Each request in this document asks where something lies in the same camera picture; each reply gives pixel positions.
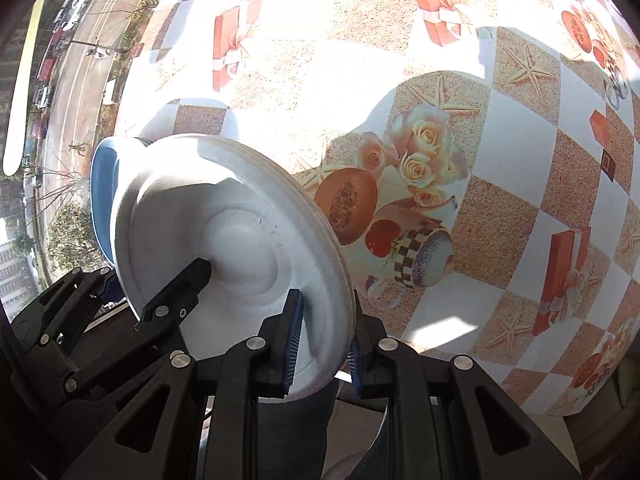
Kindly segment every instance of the metal screw head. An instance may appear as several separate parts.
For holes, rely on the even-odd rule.
[[[378,346],[380,347],[381,350],[386,350],[387,352],[391,352],[392,350],[395,350],[396,348],[398,348],[398,341],[396,341],[392,337],[385,337],[384,339],[381,339],[380,341],[378,341]]]
[[[171,359],[174,368],[184,368],[191,362],[191,358],[187,354],[177,354]]]
[[[250,337],[246,340],[246,347],[249,350],[259,350],[260,348],[264,348],[267,342],[261,337]]]
[[[66,380],[65,390],[68,391],[69,393],[74,392],[77,387],[78,387],[78,383],[76,383],[76,380],[73,377]]]
[[[474,365],[474,362],[469,356],[459,355],[458,357],[453,359],[453,365],[458,370],[469,370],[469,368],[471,368]]]
[[[164,317],[169,313],[169,307],[166,305],[160,305],[158,308],[156,308],[156,316],[158,317]]]

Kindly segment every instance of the rose print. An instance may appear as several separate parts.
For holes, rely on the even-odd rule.
[[[387,144],[374,133],[362,134],[362,142],[356,154],[356,165],[359,168],[369,171],[379,180],[387,166],[396,166],[398,163],[398,152],[394,145]]]
[[[434,183],[445,186],[466,178],[466,155],[454,142],[449,113],[430,104],[417,105],[395,116],[391,140],[400,155],[421,153],[429,158]]]
[[[430,104],[417,105],[396,115],[390,135],[399,154],[419,152],[443,163],[453,145],[449,113]]]
[[[436,177],[431,173],[430,158],[423,153],[405,153],[400,160],[400,177],[408,186],[427,187]]]
[[[415,205],[420,207],[436,207],[447,201],[446,193],[437,186],[428,186],[424,189],[412,187],[409,191],[414,196]]]

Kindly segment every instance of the tree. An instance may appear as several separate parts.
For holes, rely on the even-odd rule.
[[[20,233],[11,241],[11,247],[18,256],[27,256],[33,249],[35,242],[24,233]]]
[[[56,189],[47,191],[36,199],[38,206],[36,207],[35,218],[39,218],[50,207],[59,208],[68,203],[81,192],[83,186],[88,182],[88,179],[83,178],[80,173],[69,171],[66,167],[63,171],[48,170],[47,168],[40,169],[42,170],[43,178],[45,175],[50,175],[53,178],[57,178],[60,184]],[[27,174],[33,174],[35,168],[29,167],[26,172]]]
[[[107,264],[95,238],[90,213],[75,202],[56,211],[47,231],[47,253],[52,265],[65,272],[75,267],[94,270]]]

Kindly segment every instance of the building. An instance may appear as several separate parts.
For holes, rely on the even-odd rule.
[[[27,258],[15,253],[11,240],[0,245],[0,300],[9,320],[38,295]]]

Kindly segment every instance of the road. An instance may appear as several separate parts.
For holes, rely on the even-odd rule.
[[[90,0],[84,16],[73,29],[73,40],[116,44],[129,23],[130,11],[139,0]],[[65,172],[80,171],[88,176],[89,160],[83,160],[78,167],[77,155],[71,157],[68,146],[88,142],[92,144],[102,91],[107,82],[112,57],[94,59],[86,56],[88,46],[70,44],[60,60],[56,73],[56,89],[50,104],[49,129],[42,144],[40,165],[48,170]],[[60,176],[46,174],[40,197],[55,191],[65,183]],[[56,204],[47,208],[40,216],[41,240],[46,246],[46,227],[55,213]]]

